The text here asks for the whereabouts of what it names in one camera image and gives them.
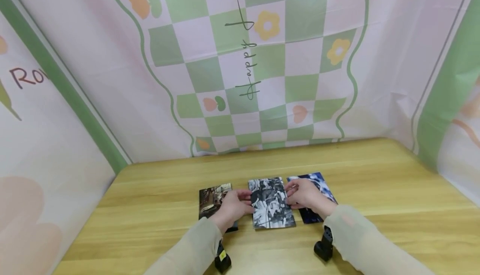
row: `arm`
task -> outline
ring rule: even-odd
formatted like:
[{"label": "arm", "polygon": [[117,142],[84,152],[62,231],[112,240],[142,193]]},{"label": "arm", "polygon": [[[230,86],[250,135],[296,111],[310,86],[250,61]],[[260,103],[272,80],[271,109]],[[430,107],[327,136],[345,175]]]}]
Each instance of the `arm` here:
[{"label": "arm", "polygon": [[342,258],[365,275],[433,275],[433,272],[383,236],[351,206],[331,202],[308,179],[292,180],[288,204],[308,207],[319,214],[332,231],[333,245]]},{"label": "arm", "polygon": [[351,206],[339,205],[325,219],[342,258],[366,275],[433,275],[426,266],[383,236]]},{"label": "arm", "polygon": [[253,213],[249,190],[227,193],[220,209],[210,218],[202,218],[161,256],[144,275],[201,275],[217,255],[222,235],[243,215]]}]

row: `beige sleeve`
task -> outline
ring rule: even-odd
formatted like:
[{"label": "beige sleeve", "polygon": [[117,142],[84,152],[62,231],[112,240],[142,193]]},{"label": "beige sleeve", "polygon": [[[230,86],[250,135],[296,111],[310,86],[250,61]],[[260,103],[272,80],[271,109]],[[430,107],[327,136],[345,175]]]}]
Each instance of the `beige sleeve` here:
[{"label": "beige sleeve", "polygon": [[333,245],[342,258],[365,275],[433,275],[351,206],[337,206],[324,225],[332,231]]},{"label": "beige sleeve", "polygon": [[221,238],[217,225],[202,218],[145,275],[202,275],[217,256]]}]

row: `table surface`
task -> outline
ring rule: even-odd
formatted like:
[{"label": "table surface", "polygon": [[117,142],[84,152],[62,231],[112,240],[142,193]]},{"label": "table surface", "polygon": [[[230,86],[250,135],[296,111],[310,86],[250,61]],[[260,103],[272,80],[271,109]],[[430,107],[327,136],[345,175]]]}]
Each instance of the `table surface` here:
[{"label": "table surface", "polygon": [[[198,190],[320,171],[339,203],[357,208],[437,275],[478,274],[480,210],[397,142],[361,140],[130,165],[121,171],[55,275],[141,275],[198,219]],[[357,274],[338,252],[313,254],[319,224],[225,235],[228,275]],[[217,274],[211,266],[206,274]]]}]

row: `yellow label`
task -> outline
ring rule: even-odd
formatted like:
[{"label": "yellow label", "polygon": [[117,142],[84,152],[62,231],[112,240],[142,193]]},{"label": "yellow label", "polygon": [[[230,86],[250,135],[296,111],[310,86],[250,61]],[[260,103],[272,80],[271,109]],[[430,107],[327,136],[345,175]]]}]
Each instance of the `yellow label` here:
[{"label": "yellow label", "polygon": [[227,253],[225,252],[225,250],[223,250],[218,257],[220,257],[220,261],[222,261],[225,257],[227,257]]}]

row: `person's left hand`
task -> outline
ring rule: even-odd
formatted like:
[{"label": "person's left hand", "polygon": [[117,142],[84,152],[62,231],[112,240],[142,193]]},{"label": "person's left hand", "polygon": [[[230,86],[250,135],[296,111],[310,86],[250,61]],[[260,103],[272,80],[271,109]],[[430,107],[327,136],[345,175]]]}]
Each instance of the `person's left hand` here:
[{"label": "person's left hand", "polygon": [[220,209],[210,217],[222,234],[244,215],[253,214],[251,195],[251,190],[231,190],[225,195]]}]

